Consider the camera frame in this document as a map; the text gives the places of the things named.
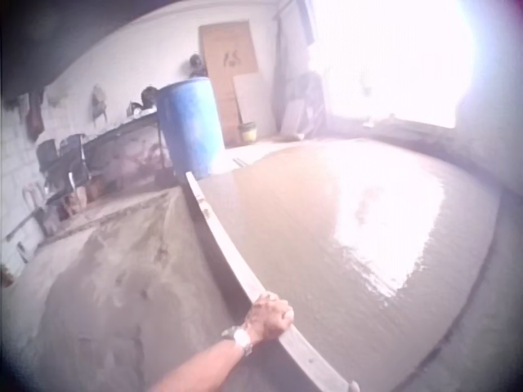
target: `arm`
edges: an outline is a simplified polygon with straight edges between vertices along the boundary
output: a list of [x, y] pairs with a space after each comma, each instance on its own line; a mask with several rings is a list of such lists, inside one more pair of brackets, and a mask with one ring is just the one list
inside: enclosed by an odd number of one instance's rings
[[[254, 302], [242, 329], [253, 346], [275, 339], [293, 323], [293, 308], [276, 294], [267, 292]], [[208, 392], [217, 390], [230, 371], [244, 356], [244, 348], [235, 341], [224, 340], [196, 354], [178, 369], [168, 374], [151, 391]]]

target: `hand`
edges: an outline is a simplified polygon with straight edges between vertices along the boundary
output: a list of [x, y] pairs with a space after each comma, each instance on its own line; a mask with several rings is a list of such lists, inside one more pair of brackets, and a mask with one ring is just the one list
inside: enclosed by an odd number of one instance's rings
[[287, 301], [265, 292], [253, 303], [242, 328], [251, 337], [253, 345], [275, 339], [287, 331], [294, 321], [294, 311]]

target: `plastic container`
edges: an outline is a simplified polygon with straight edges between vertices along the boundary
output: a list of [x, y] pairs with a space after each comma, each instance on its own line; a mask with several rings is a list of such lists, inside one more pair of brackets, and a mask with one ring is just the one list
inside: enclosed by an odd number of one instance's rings
[[211, 81], [192, 78], [162, 88], [157, 96], [159, 125], [178, 181], [186, 172], [209, 176], [225, 149]]

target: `blue barrel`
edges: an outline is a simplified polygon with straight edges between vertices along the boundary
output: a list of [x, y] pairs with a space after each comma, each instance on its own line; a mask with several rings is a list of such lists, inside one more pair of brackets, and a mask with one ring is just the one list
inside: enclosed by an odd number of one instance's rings
[[162, 88], [157, 95], [159, 125], [180, 182], [186, 172], [197, 179], [210, 174], [224, 150], [211, 81], [192, 78]]

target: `tiled wall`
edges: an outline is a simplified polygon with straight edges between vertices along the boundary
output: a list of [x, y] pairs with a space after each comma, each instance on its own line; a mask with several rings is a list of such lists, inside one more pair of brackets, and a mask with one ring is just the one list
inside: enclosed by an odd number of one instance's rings
[[4, 238], [30, 213], [22, 197], [23, 188], [35, 182], [43, 185], [36, 146], [51, 138], [59, 144], [61, 139], [73, 133], [69, 127], [66, 103], [63, 100], [54, 108], [47, 103], [47, 96], [44, 96], [42, 119], [45, 131], [36, 143], [28, 139], [25, 120], [20, 119], [18, 109], [6, 111], [2, 108], [2, 264], [14, 276], [24, 268], [16, 244], [20, 242], [31, 255], [43, 240], [43, 235], [36, 220], [31, 219], [16, 232], [11, 241]]

